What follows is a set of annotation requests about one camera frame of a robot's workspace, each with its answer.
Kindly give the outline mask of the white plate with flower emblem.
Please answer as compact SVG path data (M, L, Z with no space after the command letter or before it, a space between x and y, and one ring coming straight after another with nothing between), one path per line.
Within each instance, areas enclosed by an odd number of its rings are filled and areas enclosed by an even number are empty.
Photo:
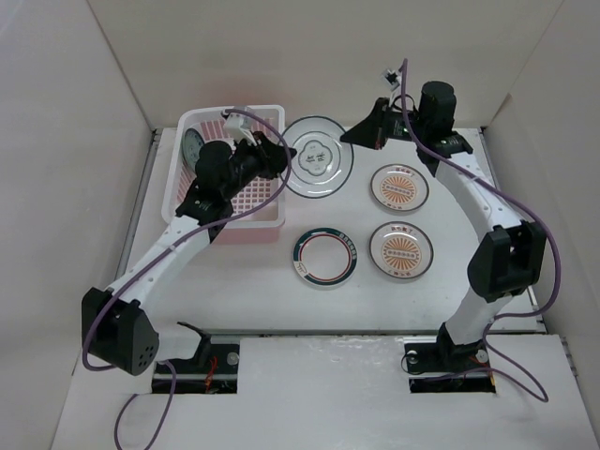
M283 137L297 151L287 188L307 199L321 199L339 191L354 164L353 146L341 141L344 128L335 120L311 115L290 123Z

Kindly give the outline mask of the dark teal patterned plate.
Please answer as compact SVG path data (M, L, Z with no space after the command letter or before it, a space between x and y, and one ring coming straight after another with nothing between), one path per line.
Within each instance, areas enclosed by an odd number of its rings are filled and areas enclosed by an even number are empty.
M195 170L203 146L203 136L197 129L190 127L184 132L181 141L181 153L186 165L192 171Z

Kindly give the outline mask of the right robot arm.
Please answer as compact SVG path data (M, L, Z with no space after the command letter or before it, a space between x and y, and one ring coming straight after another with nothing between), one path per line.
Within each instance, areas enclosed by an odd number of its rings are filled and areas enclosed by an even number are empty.
M426 82L417 108L397 111L393 100L380 97L369 115L341 137L375 150L390 139L414 142L420 161L452 194L477 235L467 267L469 290L435 343L416 348L419 362L429 363L430 371L460 371L483 349L493 318L538 281L547 241L538 221L522 218L478 173L473 148L454 130L456 106L450 84Z

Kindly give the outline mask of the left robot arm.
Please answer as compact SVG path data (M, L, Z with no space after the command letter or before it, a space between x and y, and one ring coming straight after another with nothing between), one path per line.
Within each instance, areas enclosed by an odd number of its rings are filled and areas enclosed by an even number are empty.
M91 371L119 368L137 376L157 358L159 334L147 307L159 299L188 262L235 220L233 198L257 178L288 181L296 149L262 132L198 151L196 177L175 216L138 263L82 299L82 363Z

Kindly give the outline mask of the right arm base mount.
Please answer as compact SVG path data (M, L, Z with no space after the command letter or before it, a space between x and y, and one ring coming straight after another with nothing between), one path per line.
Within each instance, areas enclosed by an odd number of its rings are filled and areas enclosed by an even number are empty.
M482 343L451 356L436 342L404 342L403 369L412 394L495 394L489 356Z

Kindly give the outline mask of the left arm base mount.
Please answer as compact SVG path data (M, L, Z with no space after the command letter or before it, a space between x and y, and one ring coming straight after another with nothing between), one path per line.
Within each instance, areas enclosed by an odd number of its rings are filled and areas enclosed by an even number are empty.
M175 394L230 395L237 393L240 342L218 339L198 358L172 359Z

